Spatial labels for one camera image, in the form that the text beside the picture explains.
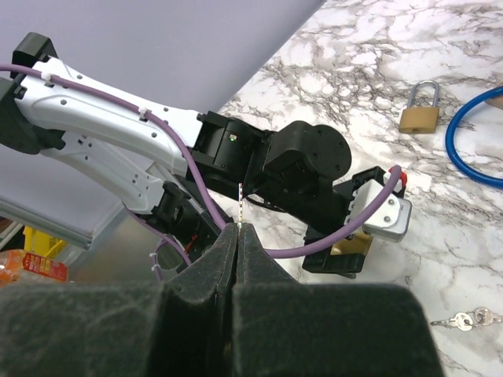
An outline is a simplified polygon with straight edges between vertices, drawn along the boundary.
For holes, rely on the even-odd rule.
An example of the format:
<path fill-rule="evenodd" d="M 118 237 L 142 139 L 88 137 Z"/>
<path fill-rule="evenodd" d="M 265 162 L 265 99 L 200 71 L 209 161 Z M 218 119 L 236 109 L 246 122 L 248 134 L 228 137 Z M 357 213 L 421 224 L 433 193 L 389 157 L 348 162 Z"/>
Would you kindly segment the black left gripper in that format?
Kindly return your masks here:
<path fill-rule="evenodd" d="M 313 243 L 342 228 L 346 217 L 351 212 L 349 206 L 354 198 L 354 191 L 372 179 L 383 184 L 384 169 L 381 167 L 371 167 L 357 172 L 351 179 L 335 184 L 332 187 L 330 199 L 323 198 L 321 206 L 317 206 L 315 225 L 308 225 L 304 236 L 304 243 Z M 349 254 L 332 256 L 330 254 L 331 249 L 332 247 L 328 247 L 318 253 L 306 256 L 303 260 L 302 268 L 309 273 L 336 274 L 349 279 L 355 279 L 362 271 L 367 255 Z"/>

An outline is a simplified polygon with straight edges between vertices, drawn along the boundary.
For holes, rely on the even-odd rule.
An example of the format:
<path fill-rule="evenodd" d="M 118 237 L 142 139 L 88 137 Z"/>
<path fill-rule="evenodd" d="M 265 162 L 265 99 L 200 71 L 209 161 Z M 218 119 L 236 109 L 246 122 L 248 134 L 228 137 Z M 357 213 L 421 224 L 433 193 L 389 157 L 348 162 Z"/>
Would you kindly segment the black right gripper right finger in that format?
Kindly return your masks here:
<path fill-rule="evenodd" d="M 235 376 L 441 376 L 424 311 L 393 284 L 301 284 L 252 225 L 237 242 Z"/>

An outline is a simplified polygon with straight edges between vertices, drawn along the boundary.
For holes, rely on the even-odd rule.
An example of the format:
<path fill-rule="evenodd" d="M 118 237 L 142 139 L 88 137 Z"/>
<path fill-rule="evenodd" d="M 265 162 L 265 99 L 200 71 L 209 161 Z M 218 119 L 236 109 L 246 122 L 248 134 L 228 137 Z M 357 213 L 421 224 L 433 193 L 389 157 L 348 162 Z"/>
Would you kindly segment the silver key with ring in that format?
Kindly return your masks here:
<path fill-rule="evenodd" d="M 238 184 L 238 221 L 237 226 L 238 229 L 241 230 L 243 224 L 243 184 L 240 182 Z"/>

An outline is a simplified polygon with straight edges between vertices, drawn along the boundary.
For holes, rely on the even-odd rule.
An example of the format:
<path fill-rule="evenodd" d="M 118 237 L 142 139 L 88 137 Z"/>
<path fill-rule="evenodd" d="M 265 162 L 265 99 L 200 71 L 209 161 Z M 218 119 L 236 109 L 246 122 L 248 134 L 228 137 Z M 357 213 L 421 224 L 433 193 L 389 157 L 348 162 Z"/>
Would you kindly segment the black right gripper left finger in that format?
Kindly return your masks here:
<path fill-rule="evenodd" d="M 238 230 L 165 282 L 11 284 L 4 376 L 228 376 Z"/>

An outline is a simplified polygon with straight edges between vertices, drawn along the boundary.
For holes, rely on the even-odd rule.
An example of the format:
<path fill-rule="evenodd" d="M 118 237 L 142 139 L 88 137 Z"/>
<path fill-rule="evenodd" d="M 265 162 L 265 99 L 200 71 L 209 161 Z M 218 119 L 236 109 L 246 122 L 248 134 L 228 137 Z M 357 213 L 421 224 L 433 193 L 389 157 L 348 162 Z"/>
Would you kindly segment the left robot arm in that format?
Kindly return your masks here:
<path fill-rule="evenodd" d="M 364 170 L 344 181 L 352 155 L 341 133 L 295 121 L 260 130 L 215 112 L 157 104 L 70 68 L 51 40 L 31 33 L 1 67 L 1 143 L 55 159 L 117 196 L 134 219 L 193 265 L 229 219 L 211 199 L 256 195 L 316 232 L 274 258 L 304 257 L 314 273 L 353 275 L 364 254 L 335 244 L 383 236 L 397 221 L 398 170 Z"/>

